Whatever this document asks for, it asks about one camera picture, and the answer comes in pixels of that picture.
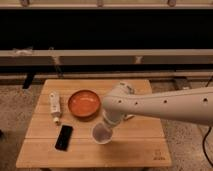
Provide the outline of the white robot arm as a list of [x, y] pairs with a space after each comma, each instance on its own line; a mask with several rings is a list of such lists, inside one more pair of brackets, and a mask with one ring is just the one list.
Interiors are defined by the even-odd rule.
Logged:
[[108, 122], [117, 125], [133, 114], [213, 126], [213, 87], [136, 95], [125, 82], [117, 84], [102, 100]]

